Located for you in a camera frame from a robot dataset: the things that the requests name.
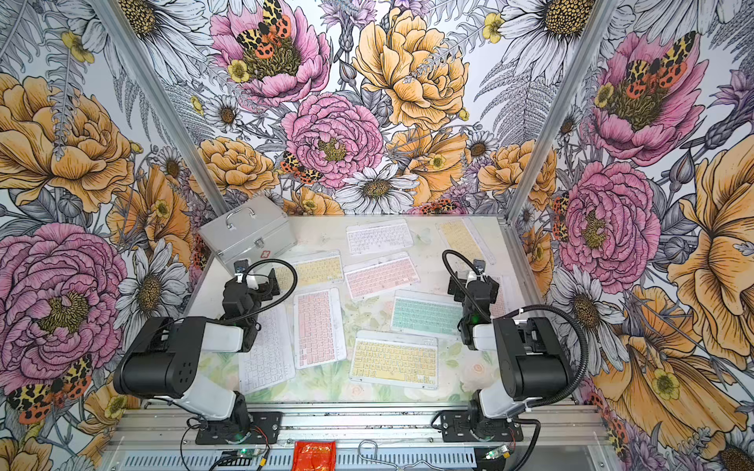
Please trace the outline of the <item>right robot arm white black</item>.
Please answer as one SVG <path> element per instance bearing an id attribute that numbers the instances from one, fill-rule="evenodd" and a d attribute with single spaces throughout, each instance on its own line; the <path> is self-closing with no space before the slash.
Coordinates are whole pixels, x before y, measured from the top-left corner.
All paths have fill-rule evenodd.
<path id="1" fill-rule="evenodd" d="M 538 400 L 559 402 L 575 378 L 547 317 L 514 319 L 535 310 L 534 305 L 509 316 L 491 314 L 498 290 L 497 281 L 474 273 L 466 279 L 453 274 L 449 280 L 448 294 L 463 308 L 458 324 L 461 341 L 472 351 L 496 355 L 499 368 L 497 379 L 472 395 L 467 419 L 452 422 L 458 438 L 518 440 L 514 420 Z"/>

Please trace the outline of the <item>green keyboard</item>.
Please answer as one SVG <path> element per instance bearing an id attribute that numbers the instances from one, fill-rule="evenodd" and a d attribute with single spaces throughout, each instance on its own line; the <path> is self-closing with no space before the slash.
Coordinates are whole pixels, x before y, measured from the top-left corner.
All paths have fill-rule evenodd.
<path id="1" fill-rule="evenodd" d="M 455 339 L 459 337 L 461 316 L 463 308 L 451 296 L 397 290 L 391 329 L 405 334 Z"/>

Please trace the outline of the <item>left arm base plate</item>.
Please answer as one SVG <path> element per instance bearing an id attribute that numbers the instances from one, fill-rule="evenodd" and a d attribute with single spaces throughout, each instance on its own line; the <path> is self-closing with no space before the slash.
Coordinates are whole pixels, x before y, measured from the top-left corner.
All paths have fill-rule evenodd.
<path id="1" fill-rule="evenodd" d="M 242 424 L 232 418 L 209 421 L 198 431 L 197 445 L 274 445 L 281 431 L 282 412 L 253 411 Z"/>

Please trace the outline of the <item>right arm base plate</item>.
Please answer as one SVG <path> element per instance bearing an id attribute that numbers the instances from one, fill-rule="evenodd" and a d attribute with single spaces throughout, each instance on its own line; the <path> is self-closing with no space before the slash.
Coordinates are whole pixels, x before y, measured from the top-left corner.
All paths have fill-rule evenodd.
<path id="1" fill-rule="evenodd" d="M 444 410 L 433 422 L 445 443 L 513 443 L 523 440 L 522 428 L 506 419 L 472 417 L 468 410 Z"/>

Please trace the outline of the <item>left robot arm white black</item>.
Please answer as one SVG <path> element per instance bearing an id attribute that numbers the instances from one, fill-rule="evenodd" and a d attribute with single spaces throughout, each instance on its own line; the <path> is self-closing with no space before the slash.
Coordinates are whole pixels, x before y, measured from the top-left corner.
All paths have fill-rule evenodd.
<path id="1" fill-rule="evenodd" d="M 148 320 L 116 367 L 116 392 L 176 404 L 198 418 L 211 443 L 245 441 L 253 430 L 245 398 L 200 374 L 198 364 L 204 352 L 251 352 L 265 302 L 276 305 L 280 293 L 274 270 L 256 274 L 249 268 L 225 284 L 220 318 Z"/>

